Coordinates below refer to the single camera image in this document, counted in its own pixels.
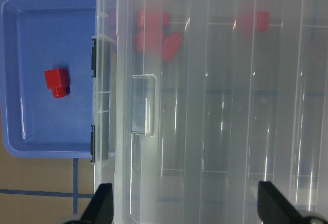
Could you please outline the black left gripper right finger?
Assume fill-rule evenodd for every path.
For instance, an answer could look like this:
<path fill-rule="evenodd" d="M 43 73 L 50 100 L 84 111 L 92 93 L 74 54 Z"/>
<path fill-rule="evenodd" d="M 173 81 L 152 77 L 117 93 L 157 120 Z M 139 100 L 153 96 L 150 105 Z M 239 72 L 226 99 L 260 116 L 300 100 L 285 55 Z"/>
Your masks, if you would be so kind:
<path fill-rule="evenodd" d="M 258 183 L 257 212 L 263 223 L 307 223 L 270 181 Z"/>

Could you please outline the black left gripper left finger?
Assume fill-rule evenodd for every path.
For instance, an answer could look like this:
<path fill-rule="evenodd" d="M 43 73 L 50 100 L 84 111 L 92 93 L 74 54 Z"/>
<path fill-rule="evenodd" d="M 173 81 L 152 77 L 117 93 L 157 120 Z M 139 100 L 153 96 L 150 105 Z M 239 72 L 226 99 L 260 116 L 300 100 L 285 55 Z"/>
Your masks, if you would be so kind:
<path fill-rule="evenodd" d="M 100 184 L 79 221 L 81 223 L 111 224 L 113 219 L 114 202 L 112 184 Z"/>

